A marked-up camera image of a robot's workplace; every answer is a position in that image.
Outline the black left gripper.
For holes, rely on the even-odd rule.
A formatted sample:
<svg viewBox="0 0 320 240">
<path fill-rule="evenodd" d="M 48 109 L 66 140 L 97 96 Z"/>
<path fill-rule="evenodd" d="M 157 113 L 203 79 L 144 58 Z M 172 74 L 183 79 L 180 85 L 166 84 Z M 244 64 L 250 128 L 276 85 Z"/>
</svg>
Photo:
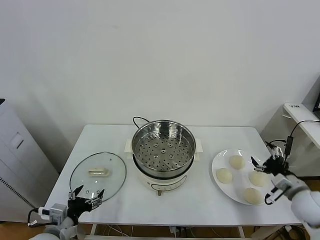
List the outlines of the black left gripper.
<svg viewBox="0 0 320 240">
<path fill-rule="evenodd" d="M 97 195 L 92 199 L 77 197 L 83 187 L 84 185 L 81 185 L 68 193 L 67 216 L 72 219 L 74 224 L 79 223 L 79 218 L 83 213 L 91 212 L 103 202 L 104 189 L 98 190 Z"/>
</svg>

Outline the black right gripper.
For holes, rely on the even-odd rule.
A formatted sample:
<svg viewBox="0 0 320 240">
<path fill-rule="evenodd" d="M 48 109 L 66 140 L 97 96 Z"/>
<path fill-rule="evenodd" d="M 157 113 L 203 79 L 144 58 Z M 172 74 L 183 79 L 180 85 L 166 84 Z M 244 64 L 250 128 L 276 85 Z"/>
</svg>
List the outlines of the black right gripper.
<svg viewBox="0 0 320 240">
<path fill-rule="evenodd" d="M 284 176 L 289 175 L 289 166 L 284 161 L 284 154 L 282 149 L 277 145 L 270 144 L 269 150 L 271 156 L 263 163 L 263 165 L 260 165 L 253 156 L 250 157 L 251 163 L 254 166 L 254 170 L 264 171 L 265 173 L 272 174 L 273 176 L 276 176 L 278 174 L 282 174 Z"/>
</svg>

